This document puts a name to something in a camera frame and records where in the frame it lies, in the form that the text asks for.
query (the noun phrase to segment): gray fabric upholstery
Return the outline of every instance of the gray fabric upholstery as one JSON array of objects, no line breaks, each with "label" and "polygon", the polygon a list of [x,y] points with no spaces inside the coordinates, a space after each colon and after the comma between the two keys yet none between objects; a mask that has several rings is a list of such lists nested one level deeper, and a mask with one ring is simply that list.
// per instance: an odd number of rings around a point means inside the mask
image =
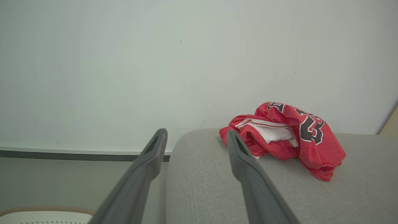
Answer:
[{"label": "gray fabric upholstery", "polygon": [[[397,141],[336,134],[347,153],[331,182],[313,177],[298,159],[258,160],[302,223],[396,223]],[[240,183],[218,129],[186,133],[170,157],[168,224],[248,223]]]}]

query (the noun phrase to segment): white wall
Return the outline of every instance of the white wall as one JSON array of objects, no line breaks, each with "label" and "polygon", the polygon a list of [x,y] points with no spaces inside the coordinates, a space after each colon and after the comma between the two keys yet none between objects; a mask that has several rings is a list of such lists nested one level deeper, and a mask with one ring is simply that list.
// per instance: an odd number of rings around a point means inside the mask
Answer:
[{"label": "white wall", "polygon": [[140,149],[266,101],[375,134],[398,98],[394,0],[0,2],[0,145]]}]

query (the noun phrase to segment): red fabric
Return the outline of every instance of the red fabric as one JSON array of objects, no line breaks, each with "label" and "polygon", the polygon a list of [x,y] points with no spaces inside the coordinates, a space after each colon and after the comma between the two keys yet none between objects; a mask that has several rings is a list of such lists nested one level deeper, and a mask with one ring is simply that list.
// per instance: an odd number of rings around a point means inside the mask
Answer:
[{"label": "red fabric", "polygon": [[[299,147],[293,147],[288,140],[272,141],[266,144],[261,135],[251,126],[244,125],[240,130],[235,125],[246,118],[287,124]],[[228,127],[220,130],[220,136],[226,145],[228,130],[234,129],[248,146],[254,156],[271,153],[281,160],[299,157],[302,164],[318,179],[330,181],[334,169],[341,165],[345,152],[330,127],[321,118],[304,112],[296,107],[276,102],[267,102],[259,106],[254,115],[239,115]]]}]

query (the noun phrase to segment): jersey number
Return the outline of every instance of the jersey number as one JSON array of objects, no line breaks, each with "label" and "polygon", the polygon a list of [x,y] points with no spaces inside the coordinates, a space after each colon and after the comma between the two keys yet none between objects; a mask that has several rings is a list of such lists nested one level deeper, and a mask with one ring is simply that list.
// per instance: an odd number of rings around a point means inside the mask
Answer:
[{"label": "jersey number", "polygon": [[[296,109],[296,111],[299,115],[307,116],[307,118],[300,124],[300,138],[303,141],[309,141],[309,142],[314,140],[316,145],[321,143],[322,137],[323,137],[321,128],[323,127],[325,122],[321,118],[319,118],[313,114],[308,114],[308,113],[298,110],[298,109]],[[313,119],[313,117],[320,120],[315,125],[315,127],[314,127],[315,120]]]}]

